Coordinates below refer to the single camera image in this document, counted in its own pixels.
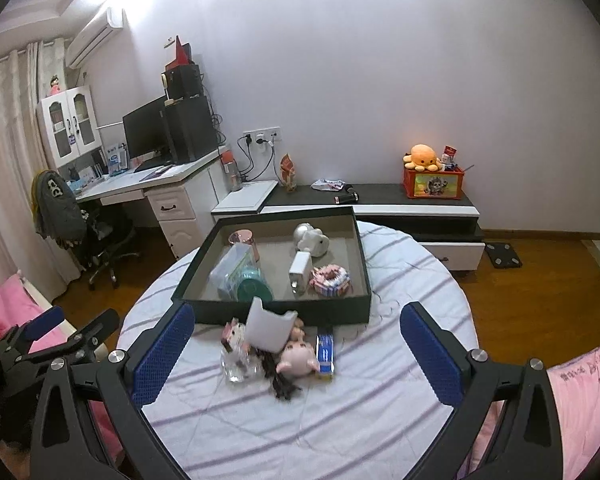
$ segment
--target black tray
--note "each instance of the black tray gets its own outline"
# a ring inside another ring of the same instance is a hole
[[[352,287],[339,298],[324,298],[313,290],[295,297],[288,280],[288,269],[295,255],[293,231],[297,224],[309,222],[330,238],[330,248],[314,266],[339,264],[351,276]],[[359,324],[369,321],[371,288],[366,272],[360,232],[351,207],[288,211],[222,218],[216,223],[193,257],[171,299],[190,304],[196,323],[224,325],[237,317],[246,322],[251,303],[225,301],[208,282],[209,272],[229,250],[229,234],[250,229],[260,253],[260,268],[274,293],[267,310],[284,314],[295,310],[309,326]]]

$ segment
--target gray jacket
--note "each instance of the gray jacket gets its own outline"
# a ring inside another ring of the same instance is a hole
[[[81,242],[87,232],[80,206],[69,186],[58,173],[40,173],[32,186],[37,204],[34,222],[43,238],[51,236],[58,243]]]

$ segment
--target white wall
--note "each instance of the white wall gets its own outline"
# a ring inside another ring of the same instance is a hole
[[[229,140],[281,126],[303,183],[399,182],[411,145],[451,144],[484,228],[600,232],[600,28],[580,0],[121,1],[129,30],[87,66],[101,123],[160,95],[179,34]]]

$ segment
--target toy box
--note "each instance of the toy box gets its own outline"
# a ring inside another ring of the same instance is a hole
[[[464,171],[415,171],[404,168],[402,184],[409,198],[462,198]]]
[[[288,270],[296,256],[293,233],[296,226],[309,222],[330,238],[329,250],[313,265],[339,264],[351,278],[350,289],[342,296],[325,298],[313,289],[296,296]],[[284,314],[295,310],[308,326],[334,326],[369,322],[371,287],[366,273],[362,241],[351,207],[287,211],[222,218],[216,223],[193,257],[171,300],[193,307],[196,323],[224,325],[237,317],[246,322],[251,302],[227,301],[208,279],[209,273],[229,250],[229,235],[249,229],[260,254],[259,267],[269,284],[273,300],[264,308]]]

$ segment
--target pink pig toy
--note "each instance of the pink pig toy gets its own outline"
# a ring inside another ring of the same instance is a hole
[[[300,338],[286,343],[285,349],[280,355],[276,372],[301,377],[319,369],[320,364],[315,358],[314,347]]]

